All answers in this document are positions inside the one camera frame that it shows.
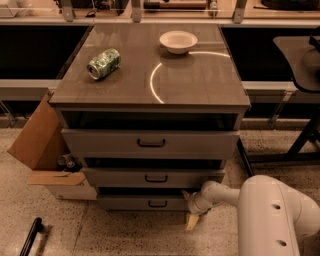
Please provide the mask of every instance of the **drawer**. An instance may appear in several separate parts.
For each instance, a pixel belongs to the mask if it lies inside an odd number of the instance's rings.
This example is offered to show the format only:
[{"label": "drawer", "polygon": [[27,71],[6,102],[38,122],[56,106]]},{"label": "drawer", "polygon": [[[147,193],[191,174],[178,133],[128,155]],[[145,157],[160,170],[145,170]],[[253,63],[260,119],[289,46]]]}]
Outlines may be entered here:
[{"label": "drawer", "polygon": [[89,184],[94,187],[200,188],[207,180],[221,182],[220,170],[158,170],[83,168]]},{"label": "drawer", "polygon": [[101,189],[97,202],[105,210],[188,211],[179,189]]},{"label": "drawer", "polygon": [[109,158],[229,159],[238,131],[115,131],[64,129],[74,156]]}]

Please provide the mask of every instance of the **gray tabletop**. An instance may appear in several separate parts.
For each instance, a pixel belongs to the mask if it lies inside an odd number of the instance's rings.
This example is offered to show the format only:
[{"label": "gray tabletop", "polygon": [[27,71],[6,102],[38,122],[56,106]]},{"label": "gray tabletop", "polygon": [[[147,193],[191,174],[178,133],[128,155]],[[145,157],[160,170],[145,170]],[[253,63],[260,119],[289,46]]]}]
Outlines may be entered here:
[{"label": "gray tabletop", "polygon": [[[197,45],[169,53],[159,38],[174,30],[193,33]],[[119,51],[120,67],[95,81],[86,66],[108,48]],[[247,107],[249,100],[217,25],[113,23],[95,25],[50,103]]]},{"label": "gray tabletop", "polygon": [[307,93],[320,93],[320,53],[309,45],[309,37],[276,37],[274,43],[287,59],[296,87]]}]

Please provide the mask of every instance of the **white bowl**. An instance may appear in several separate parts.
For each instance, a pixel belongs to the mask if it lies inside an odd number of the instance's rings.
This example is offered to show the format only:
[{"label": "white bowl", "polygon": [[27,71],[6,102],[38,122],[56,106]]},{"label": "white bowl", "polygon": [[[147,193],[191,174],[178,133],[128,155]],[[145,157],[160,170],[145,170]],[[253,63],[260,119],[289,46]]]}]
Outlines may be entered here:
[{"label": "white bowl", "polygon": [[160,37],[160,43],[174,54],[184,54],[198,42],[194,34],[185,31],[170,31]]}]

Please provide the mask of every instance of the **drawer handle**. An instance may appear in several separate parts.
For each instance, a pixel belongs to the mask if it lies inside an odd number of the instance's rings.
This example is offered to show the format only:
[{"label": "drawer handle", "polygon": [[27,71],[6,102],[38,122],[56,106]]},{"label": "drawer handle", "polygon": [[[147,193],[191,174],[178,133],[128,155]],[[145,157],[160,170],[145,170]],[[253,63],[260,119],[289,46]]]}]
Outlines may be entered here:
[{"label": "drawer handle", "polygon": [[137,144],[139,145],[139,147],[143,148],[163,148],[166,145],[166,140],[163,139],[160,142],[146,142],[138,139]]},{"label": "drawer handle", "polygon": [[148,175],[144,176],[144,179],[146,182],[154,182],[154,183],[164,183],[168,181],[168,175],[164,176],[163,178],[157,178],[157,177],[149,177]]},{"label": "drawer handle", "polygon": [[167,202],[167,200],[166,200],[166,201],[164,201],[164,202],[155,203],[155,202],[152,202],[151,200],[149,200],[149,201],[148,201],[148,205],[149,205],[149,207],[151,207],[151,208],[164,208],[164,207],[167,207],[168,202]]}]

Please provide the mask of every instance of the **open drawer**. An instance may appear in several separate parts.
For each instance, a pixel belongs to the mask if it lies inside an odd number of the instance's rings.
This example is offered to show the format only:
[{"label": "open drawer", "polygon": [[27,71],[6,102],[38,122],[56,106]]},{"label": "open drawer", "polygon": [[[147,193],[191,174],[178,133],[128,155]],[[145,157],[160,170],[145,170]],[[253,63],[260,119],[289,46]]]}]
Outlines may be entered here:
[{"label": "open drawer", "polygon": [[119,131],[63,129],[71,153],[78,157],[228,159],[238,131]]}]

